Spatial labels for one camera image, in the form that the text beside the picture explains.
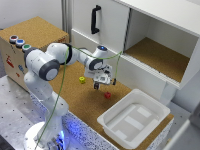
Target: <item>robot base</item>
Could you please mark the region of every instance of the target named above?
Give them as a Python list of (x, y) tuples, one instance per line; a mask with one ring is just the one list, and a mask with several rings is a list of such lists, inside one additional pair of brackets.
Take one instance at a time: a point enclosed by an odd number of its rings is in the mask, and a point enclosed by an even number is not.
[[(40, 148), (39, 146), (36, 147), (36, 142), (34, 141), (34, 137), (38, 133), (38, 131), (42, 128), (44, 122), (40, 122), (32, 126), (25, 134), (24, 137), (24, 150), (49, 150), (48, 147)], [(65, 139), (65, 145), (69, 145), (69, 138)]]

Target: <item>yellow object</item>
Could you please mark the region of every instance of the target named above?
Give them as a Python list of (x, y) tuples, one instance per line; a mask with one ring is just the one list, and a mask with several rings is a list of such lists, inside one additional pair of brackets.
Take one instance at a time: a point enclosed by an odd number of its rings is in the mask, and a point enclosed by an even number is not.
[(85, 78), (84, 77), (80, 77), (79, 81), (80, 81), (81, 84), (83, 84), (83, 83), (85, 83)]

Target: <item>black handle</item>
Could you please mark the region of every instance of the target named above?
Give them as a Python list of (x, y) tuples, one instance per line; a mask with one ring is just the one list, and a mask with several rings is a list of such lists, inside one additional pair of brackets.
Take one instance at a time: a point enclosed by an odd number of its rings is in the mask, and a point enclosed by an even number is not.
[(96, 5), (96, 8), (92, 10), (92, 22), (91, 22), (91, 31), (92, 34), (98, 33), (100, 30), (96, 28), (96, 12), (101, 10), (101, 7)]

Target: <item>white wall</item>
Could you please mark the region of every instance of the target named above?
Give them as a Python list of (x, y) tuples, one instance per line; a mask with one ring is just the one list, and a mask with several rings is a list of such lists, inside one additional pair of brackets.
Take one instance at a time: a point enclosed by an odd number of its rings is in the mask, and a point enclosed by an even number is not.
[(200, 102), (200, 71), (183, 87), (177, 91), (173, 102), (192, 112)]
[(62, 29), (61, 0), (0, 0), (0, 28), (36, 16)]

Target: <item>green cable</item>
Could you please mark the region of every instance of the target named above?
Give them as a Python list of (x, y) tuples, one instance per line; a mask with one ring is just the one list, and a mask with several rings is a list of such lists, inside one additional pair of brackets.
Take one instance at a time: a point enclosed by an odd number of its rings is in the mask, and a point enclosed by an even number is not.
[[(119, 52), (118, 54), (114, 55), (114, 56), (111, 56), (111, 57), (107, 57), (107, 58), (98, 58), (98, 57), (94, 57), (94, 56), (92, 56), (92, 55), (89, 55), (89, 54), (85, 53), (85, 52), (82, 51), (81, 49), (78, 49), (78, 48), (76, 48), (76, 49), (79, 50), (79, 51), (81, 51), (82, 53), (84, 53), (84, 54), (86, 54), (86, 55), (88, 55), (88, 56), (90, 56), (90, 57), (96, 58), (96, 59), (112, 59), (112, 58), (114, 58), (114, 57), (116, 57), (116, 56), (119, 55), (118, 60), (117, 60), (116, 71), (115, 71), (115, 79), (116, 79), (116, 76), (117, 76), (117, 69), (118, 69), (118, 63), (119, 63), (119, 59), (120, 59), (120, 57), (121, 57), (122, 51)], [(66, 52), (66, 55), (65, 55), (65, 60), (66, 60), (66, 58), (67, 58), (68, 52), (69, 52), (69, 47), (68, 47), (67, 52)], [(35, 147), (35, 150), (36, 150), (36, 148), (37, 148), (37, 146), (38, 146), (38, 144), (39, 144), (39, 142), (40, 142), (40, 140), (41, 140), (41, 138), (42, 138), (42, 136), (43, 136), (43, 134), (44, 134), (44, 131), (46, 130), (46, 128), (47, 128), (47, 126), (48, 126), (48, 124), (49, 124), (49, 122), (50, 122), (50, 120), (51, 120), (51, 118), (52, 118), (52, 116), (53, 116), (53, 114), (54, 114), (54, 111), (55, 111), (55, 109), (56, 109), (56, 106), (57, 106), (57, 103), (58, 103), (58, 99), (59, 99), (59, 97), (60, 97), (60, 93), (61, 93), (61, 91), (62, 91), (62, 87), (63, 87), (63, 83), (64, 83), (65, 70), (66, 70), (66, 61), (65, 61), (65, 65), (64, 65), (64, 72), (63, 72), (63, 78), (62, 78), (62, 83), (61, 83), (60, 91), (59, 91), (59, 94), (58, 94), (56, 103), (55, 103), (55, 105), (54, 105), (53, 112), (51, 113), (51, 116), (50, 116), (49, 120), (47, 121), (47, 124), (45, 125), (44, 130), (42, 131), (42, 134), (41, 134), (41, 136), (40, 136), (40, 138), (39, 138), (39, 140), (38, 140), (38, 142), (37, 142), (37, 145), (36, 145), (36, 147)]]
[[(65, 60), (66, 60), (66, 58), (67, 58), (68, 51), (69, 51), (69, 47), (68, 47), (67, 52), (66, 52), (66, 54), (65, 54)], [(61, 83), (60, 91), (59, 91), (59, 93), (58, 93), (58, 97), (57, 97), (56, 103), (55, 103), (55, 105), (54, 105), (53, 112), (51, 113), (51, 116), (50, 116), (49, 120), (47, 121), (47, 124), (46, 124), (46, 126), (44, 127), (44, 130), (42, 131), (42, 134), (41, 134), (41, 136), (40, 136), (40, 138), (39, 138), (39, 140), (38, 140), (38, 142), (37, 142), (37, 145), (36, 145), (36, 147), (35, 147), (35, 150), (36, 150), (36, 148), (37, 148), (37, 146), (38, 146), (38, 144), (39, 144), (39, 142), (40, 142), (40, 140), (41, 140), (41, 138), (42, 138), (42, 136), (43, 136), (43, 134), (44, 134), (44, 131), (46, 130), (46, 128), (47, 128), (47, 126), (48, 126), (48, 124), (49, 124), (49, 122), (50, 122), (50, 120), (51, 120), (51, 118), (52, 118), (52, 116), (53, 116), (53, 114), (54, 114), (54, 111), (55, 111), (55, 109), (56, 109), (56, 106), (57, 106), (57, 103), (58, 103), (58, 99), (59, 99), (59, 97), (60, 97), (60, 93), (61, 93), (61, 91), (62, 91), (62, 87), (63, 87), (63, 83), (64, 83), (65, 70), (66, 70), (66, 61), (65, 61), (65, 65), (64, 65), (64, 72), (63, 72), (63, 78), (62, 78), (62, 83)]]

